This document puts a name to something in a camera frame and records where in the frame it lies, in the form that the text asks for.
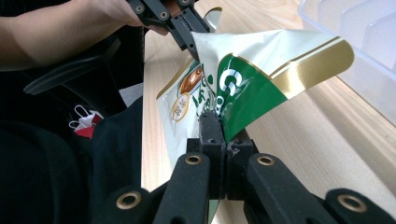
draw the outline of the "black sleeve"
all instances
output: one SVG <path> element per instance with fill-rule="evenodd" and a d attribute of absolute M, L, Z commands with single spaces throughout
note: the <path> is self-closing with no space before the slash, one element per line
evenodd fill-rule
<path fill-rule="evenodd" d="M 76 157 L 54 133 L 0 121 L 0 223 L 86 223 Z"/>

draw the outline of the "metal screw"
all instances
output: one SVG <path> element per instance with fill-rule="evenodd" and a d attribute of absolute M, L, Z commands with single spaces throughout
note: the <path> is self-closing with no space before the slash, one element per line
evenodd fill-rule
<path fill-rule="evenodd" d="M 142 10 L 143 10 L 143 7 L 142 7 L 142 6 L 137 6 L 137 7 L 136 7 L 136 11 L 140 12 L 140 11 L 142 11 Z"/>
<path fill-rule="evenodd" d="M 168 13 L 166 13 L 166 12 L 161 13 L 161 18 L 166 18 L 167 16 L 168 16 Z"/>
<path fill-rule="evenodd" d="M 275 161 L 271 158 L 271 157 L 267 157 L 267 156 L 260 156 L 259 158 L 257 158 L 257 162 L 261 165 L 274 165 Z"/>
<path fill-rule="evenodd" d="M 355 196 L 340 194 L 338 195 L 337 200 L 341 205 L 343 205 L 345 208 L 351 211 L 358 213 L 363 213 L 367 211 L 366 204 Z"/>
<path fill-rule="evenodd" d="M 197 165 L 202 162 L 202 158 L 200 156 L 189 156 L 185 159 L 185 162 L 190 165 Z"/>
<path fill-rule="evenodd" d="M 139 192 L 137 191 L 131 191 L 122 194 L 118 199 L 117 199 L 117 207 L 122 210 L 127 210 L 136 207 L 140 201 L 142 200 L 142 197 Z"/>

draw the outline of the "printed logo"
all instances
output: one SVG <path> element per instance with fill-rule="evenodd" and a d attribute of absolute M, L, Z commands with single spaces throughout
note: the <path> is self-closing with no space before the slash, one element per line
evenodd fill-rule
<path fill-rule="evenodd" d="M 184 118 L 187 111 L 189 111 L 189 99 L 190 94 L 186 92 L 175 100 L 171 111 L 172 120 L 179 122 Z"/>
<path fill-rule="evenodd" d="M 228 84 L 226 84 L 227 77 L 233 77 Z M 234 69 L 227 69 L 223 71 L 219 77 L 219 89 L 223 92 L 226 92 L 228 89 L 230 96 L 235 95 L 237 87 L 240 87 L 241 84 L 242 84 L 242 75 Z M 220 114 L 223 105 L 224 105 L 223 94 L 219 94 L 218 97 L 216 98 L 216 113 L 218 115 Z"/>

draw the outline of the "black mechanical arm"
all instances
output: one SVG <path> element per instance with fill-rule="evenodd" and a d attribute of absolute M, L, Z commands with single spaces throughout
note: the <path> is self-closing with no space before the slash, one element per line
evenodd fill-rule
<path fill-rule="evenodd" d="M 324 200 L 311 194 L 280 159 L 259 153 L 245 130 L 226 144 L 214 111 L 200 117 L 199 130 L 167 183 L 116 191 L 94 223 L 207 223 L 208 201 L 224 198 L 244 202 L 248 223 L 396 223 L 353 190 L 333 189 Z"/>
<path fill-rule="evenodd" d="M 188 49 L 192 58 L 198 60 L 197 49 L 191 32 L 208 33 L 209 27 L 195 11 L 194 0 L 176 0 L 180 13 L 172 17 L 160 0 L 128 0 L 132 10 L 146 25 L 156 25 L 169 31 L 181 50 Z"/>

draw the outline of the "black clothing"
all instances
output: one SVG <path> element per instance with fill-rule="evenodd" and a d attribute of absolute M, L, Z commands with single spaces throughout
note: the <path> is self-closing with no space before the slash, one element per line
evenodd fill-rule
<path fill-rule="evenodd" d="M 142 103 L 100 121 L 91 142 L 0 121 L 0 223 L 88 223 L 111 192 L 140 186 Z"/>

